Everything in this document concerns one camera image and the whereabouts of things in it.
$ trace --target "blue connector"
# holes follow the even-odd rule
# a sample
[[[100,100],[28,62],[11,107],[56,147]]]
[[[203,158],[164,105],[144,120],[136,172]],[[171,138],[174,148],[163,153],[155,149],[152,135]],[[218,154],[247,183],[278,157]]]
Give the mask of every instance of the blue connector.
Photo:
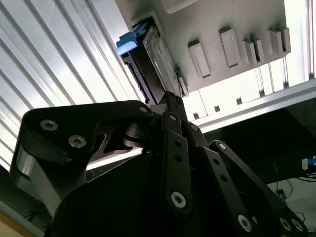
[[[116,52],[118,56],[121,56],[132,49],[138,47],[137,37],[143,35],[146,32],[148,22],[138,24],[133,32],[128,32],[125,35],[122,35],[117,42]]]

